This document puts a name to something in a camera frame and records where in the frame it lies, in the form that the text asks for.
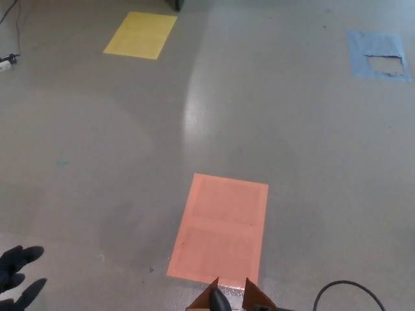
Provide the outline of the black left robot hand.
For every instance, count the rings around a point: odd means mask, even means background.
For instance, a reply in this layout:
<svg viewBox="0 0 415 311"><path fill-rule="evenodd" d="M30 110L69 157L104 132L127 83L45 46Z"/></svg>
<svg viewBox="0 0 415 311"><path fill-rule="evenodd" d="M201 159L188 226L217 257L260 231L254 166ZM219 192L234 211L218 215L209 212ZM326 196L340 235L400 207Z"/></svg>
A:
<svg viewBox="0 0 415 311"><path fill-rule="evenodd" d="M24 266L38 260L44 251L42 246L28 248L16 246L4 252L1 255L1 293L19 286L25 280L25 275L19 271ZM16 301L14 299L1 300L1 311L26 310L40 294L46 282L46 278L33 282Z"/></svg>

